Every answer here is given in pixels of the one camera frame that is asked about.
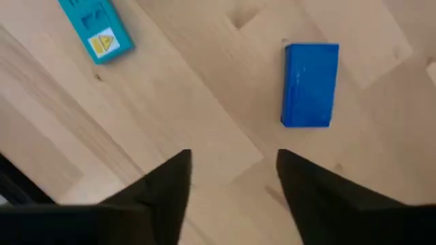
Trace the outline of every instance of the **black object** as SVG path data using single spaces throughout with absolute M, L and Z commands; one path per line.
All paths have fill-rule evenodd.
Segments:
M 289 150 L 277 171 L 306 245 L 436 244 L 436 206 L 406 206 Z
M 0 195 L 12 205 L 55 203 L 2 154 L 0 154 Z
M 0 208 L 0 244 L 178 243 L 191 182 L 184 150 L 94 206 Z

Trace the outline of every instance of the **wooden floor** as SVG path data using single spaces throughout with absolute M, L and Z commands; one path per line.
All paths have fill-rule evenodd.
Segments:
M 114 4 L 136 49 L 99 66 L 57 1 L 0 2 L 0 151 L 58 202 L 98 202 L 184 148 L 184 245 L 301 244 L 278 148 L 436 202 L 436 1 Z M 341 45 L 329 129 L 279 122 L 293 42 Z

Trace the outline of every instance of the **blue rectangular object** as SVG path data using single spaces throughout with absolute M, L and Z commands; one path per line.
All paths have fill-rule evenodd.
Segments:
M 291 44 L 285 48 L 285 127 L 329 127 L 339 61 L 338 44 Z
M 110 0 L 59 0 L 69 21 L 96 64 L 134 48 Z

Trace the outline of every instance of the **blue box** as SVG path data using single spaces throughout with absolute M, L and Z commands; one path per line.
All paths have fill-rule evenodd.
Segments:
M 285 127 L 329 127 L 336 86 L 338 44 L 291 44 L 285 48 Z
M 69 21 L 96 64 L 134 48 L 110 0 L 59 0 Z

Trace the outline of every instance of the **yellow warning label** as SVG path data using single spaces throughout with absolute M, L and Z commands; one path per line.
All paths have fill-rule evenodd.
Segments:
M 104 53 L 104 51 L 103 51 L 103 48 L 102 48 L 102 46 L 100 45 L 100 40 L 98 39 L 98 38 L 93 38 L 92 40 L 91 40 L 91 42 L 92 42 L 92 44 L 93 44 L 93 48 L 94 48 L 94 51 L 97 53 L 97 54 L 103 54 Z
M 101 35 L 98 38 L 100 38 L 100 41 L 102 41 L 104 50 L 108 51 L 112 41 L 114 40 L 114 37 L 109 35 Z
M 121 47 L 110 27 L 90 37 L 88 42 L 97 55 L 97 58 L 102 58 Z

